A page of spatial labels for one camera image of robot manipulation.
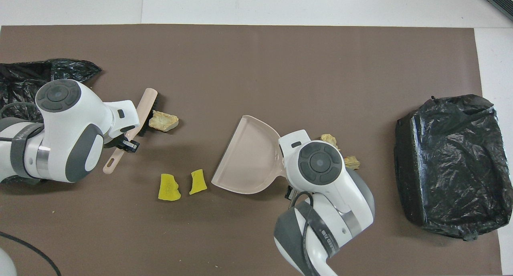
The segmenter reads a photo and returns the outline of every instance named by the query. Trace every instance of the bin covered with black bag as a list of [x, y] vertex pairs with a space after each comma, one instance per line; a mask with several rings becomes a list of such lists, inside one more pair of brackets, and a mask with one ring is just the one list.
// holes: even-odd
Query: bin covered with black bag
[[467, 241], [508, 224], [513, 189], [497, 115], [483, 97], [433, 97], [398, 120], [394, 158], [412, 223]]

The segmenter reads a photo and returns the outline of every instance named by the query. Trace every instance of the gray strap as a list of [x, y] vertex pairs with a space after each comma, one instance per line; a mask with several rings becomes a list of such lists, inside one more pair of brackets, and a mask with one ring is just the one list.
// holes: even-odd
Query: gray strap
[[42, 124], [29, 124], [22, 128], [11, 141], [11, 166], [13, 170], [22, 178], [35, 179], [30, 176], [25, 169], [25, 148], [27, 146], [27, 140], [34, 135], [41, 132]]
[[340, 251], [339, 244], [335, 240], [335, 236], [329, 230], [328, 225], [323, 221], [321, 216], [313, 209], [311, 205], [306, 202], [302, 202], [296, 205], [295, 208], [308, 222], [308, 225], [313, 230], [319, 241], [323, 245], [324, 249], [328, 253], [328, 258], [337, 254]]

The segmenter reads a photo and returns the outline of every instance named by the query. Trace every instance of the beige crumpled object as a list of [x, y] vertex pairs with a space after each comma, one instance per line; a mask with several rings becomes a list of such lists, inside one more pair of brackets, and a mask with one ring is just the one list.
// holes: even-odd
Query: beige crumpled object
[[[326, 143], [332, 144], [333, 146], [335, 146], [335, 148], [337, 148], [337, 150], [340, 150], [337, 146], [337, 139], [335, 139], [335, 137], [333, 137], [332, 135], [324, 134], [321, 136], [321, 140], [325, 141]], [[360, 168], [360, 161], [358, 161], [358, 159], [356, 159], [355, 156], [345, 157], [344, 164], [346, 167], [351, 168], [353, 170], [358, 170]]]
[[148, 125], [156, 130], [168, 132], [178, 126], [178, 117], [154, 110], [153, 117], [148, 122]]

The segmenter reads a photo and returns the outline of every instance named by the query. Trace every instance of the yellow sponge piece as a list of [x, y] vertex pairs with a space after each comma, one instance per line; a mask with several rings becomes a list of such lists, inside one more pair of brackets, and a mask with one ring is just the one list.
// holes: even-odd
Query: yellow sponge piece
[[165, 201], [176, 201], [180, 199], [181, 196], [180, 192], [178, 192], [178, 183], [174, 180], [174, 176], [170, 174], [162, 174], [159, 199]]
[[192, 195], [197, 192], [201, 192], [202, 190], [207, 189], [207, 184], [205, 184], [205, 177], [203, 176], [203, 170], [195, 170], [191, 172], [192, 175], [192, 188], [189, 192], [189, 195]]

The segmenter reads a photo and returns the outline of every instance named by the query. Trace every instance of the black trash bag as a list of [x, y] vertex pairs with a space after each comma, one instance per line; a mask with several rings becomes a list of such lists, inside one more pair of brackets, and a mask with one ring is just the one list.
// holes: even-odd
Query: black trash bag
[[[72, 59], [0, 63], [0, 108], [14, 102], [34, 104], [37, 91], [49, 81], [72, 79], [84, 82], [100, 71], [101, 68], [92, 62]], [[27, 105], [7, 108], [0, 117], [42, 122], [42, 116], [37, 108]]]
[[410, 222], [466, 241], [509, 223], [513, 188], [488, 100], [428, 100], [397, 121], [394, 159]]

